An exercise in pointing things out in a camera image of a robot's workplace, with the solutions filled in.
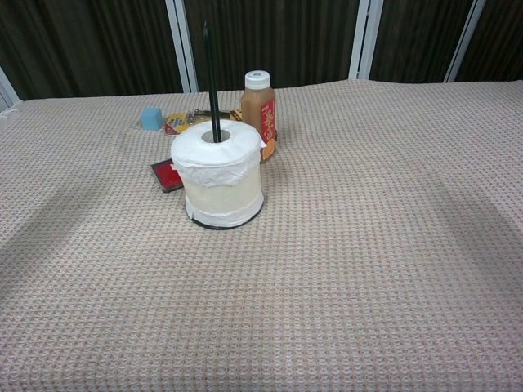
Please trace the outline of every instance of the toilet paper roll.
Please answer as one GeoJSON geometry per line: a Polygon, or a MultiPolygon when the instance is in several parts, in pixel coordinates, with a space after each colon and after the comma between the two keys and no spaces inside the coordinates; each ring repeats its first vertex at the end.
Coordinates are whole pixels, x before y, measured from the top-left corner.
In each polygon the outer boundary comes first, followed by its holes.
{"type": "Polygon", "coordinates": [[[247,124],[221,120],[220,125],[221,143],[212,141],[211,122],[203,122],[177,136],[171,155],[184,184],[189,218],[231,228],[262,208],[260,149],[265,144],[247,124]]]}
{"type": "Polygon", "coordinates": [[[171,158],[183,177],[204,186],[234,185],[260,164],[265,147],[254,127],[221,120],[221,143],[212,142],[210,121],[194,125],[172,142],[171,158]]]}

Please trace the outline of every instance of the blue eraser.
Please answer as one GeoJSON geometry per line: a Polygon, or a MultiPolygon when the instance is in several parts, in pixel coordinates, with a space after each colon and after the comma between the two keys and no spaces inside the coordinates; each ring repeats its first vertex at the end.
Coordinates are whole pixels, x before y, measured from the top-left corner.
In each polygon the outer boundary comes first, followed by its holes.
{"type": "Polygon", "coordinates": [[[162,110],[160,108],[145,108],[141,112],[140,123],[148,131],[157,131],[163,126],[162,110]]]}

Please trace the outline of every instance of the curtain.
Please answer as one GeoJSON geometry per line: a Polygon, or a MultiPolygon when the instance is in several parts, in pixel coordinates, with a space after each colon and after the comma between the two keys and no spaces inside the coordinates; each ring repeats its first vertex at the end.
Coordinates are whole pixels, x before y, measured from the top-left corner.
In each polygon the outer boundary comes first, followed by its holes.
{"type": "Polygon", "coordinates": [[[523,2],[489,0],[456,81],[517,79],[523,79],[523,2]]]}
{"type": "Polygon", "coordinates": [[[443,82],[472,0],[385,0],[370,79],[443,82]]]}
{"type": "Polygon", "coordinates": [[[0,65],[23,100],[181,91],[164,0],[0,0],[0,65]]]}
{"type": "Polygon", "coordinates": [[[208,89],[203,23],[212,26],[217,88],[253,69],[273,87],[347,79],[359,0],[185,0],[199,89],[208,89]]]}

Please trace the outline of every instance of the black base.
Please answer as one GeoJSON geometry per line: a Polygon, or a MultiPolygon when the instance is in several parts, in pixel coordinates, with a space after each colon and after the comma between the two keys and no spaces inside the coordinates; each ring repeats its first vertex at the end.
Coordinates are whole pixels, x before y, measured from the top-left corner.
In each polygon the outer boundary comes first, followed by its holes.
{"type": "Polygon", "coordinates": [[[251,216],[251,218],[249,220],[247,220],[246,222],[242,223],[241,225],[237,225],[237,226],[232,226],[232,227],[219,227],[219,226],[211,226],[211,225],[205,225],[204,223],[200,222],[199,220],[196,220],[195,218],[189,218],[191,219],[196,225],[198,226],[202,226],[204,227],[205,229],[211,229],[211,230],[228,230],[228,229],[236,229],[237,227],[240,227],[240,226],[243,226],[243,225],[246,225],[248,222],[252,221],[254,218],[256,218],[258,216],[258,214],[260,213],[260,211],[262,210],[263,208],[263,204],[261,205],[260,209],[258,210],[258,212],[256,214],[254,214],[253,216],[251,216]]]}

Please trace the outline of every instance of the red label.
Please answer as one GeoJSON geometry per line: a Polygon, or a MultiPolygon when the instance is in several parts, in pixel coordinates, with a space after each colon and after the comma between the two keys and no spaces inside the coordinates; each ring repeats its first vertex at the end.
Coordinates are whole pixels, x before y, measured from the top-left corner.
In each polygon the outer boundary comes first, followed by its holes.
{"type": "Polygon", "coordinates": [[[265,143],[275,138],[275,100],[261,107],[261,138],[265,143]]]}

